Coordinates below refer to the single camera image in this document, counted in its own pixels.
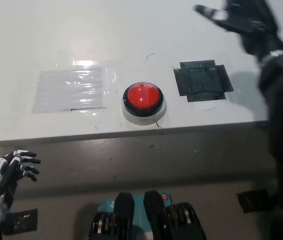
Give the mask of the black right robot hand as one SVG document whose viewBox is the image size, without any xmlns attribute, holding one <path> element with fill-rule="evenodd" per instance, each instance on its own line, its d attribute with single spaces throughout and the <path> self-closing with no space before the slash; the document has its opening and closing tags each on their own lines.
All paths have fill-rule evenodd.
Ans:
<svg viewBox="0 0 283 240">
<path fill-rule="evenodd" d="M 266 0 L 227 0 L 223 9 L 196 4 L 193 10 L 222 29 L 239 35 L 244 51 L 265 64 L 283 55 L 278 24 Z"/>
</svg>

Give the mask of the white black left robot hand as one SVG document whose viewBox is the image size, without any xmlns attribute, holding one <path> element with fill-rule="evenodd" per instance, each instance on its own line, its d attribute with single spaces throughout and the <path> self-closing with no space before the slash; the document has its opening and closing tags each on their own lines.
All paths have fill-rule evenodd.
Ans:
<svg viewBox="0 0 283 240">
<path fill-rule="evenodd" d="M 9 209 L 14 201 L 17 181 L 24 177 L 36 182 L 39 171 L 34 164 L 40 164 L 37 154 L 28 150 L 14 150 L 0 157 L 0 197 Z"/>
</svg>

